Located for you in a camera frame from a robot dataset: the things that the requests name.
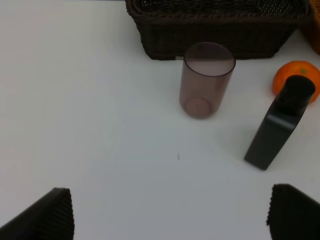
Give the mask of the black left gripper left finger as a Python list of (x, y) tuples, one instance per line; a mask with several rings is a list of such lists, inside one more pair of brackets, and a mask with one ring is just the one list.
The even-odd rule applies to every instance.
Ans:
[(68, 188), (55, 187), (0, 227), (2, 240), (72, 240), (75, 220)]

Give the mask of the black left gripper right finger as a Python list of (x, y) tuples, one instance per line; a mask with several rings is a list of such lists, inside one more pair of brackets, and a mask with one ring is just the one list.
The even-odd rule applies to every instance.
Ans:
[(273, 240), (318, 240), (320, 203), (290, 184), (275, 184), (266, 225)]

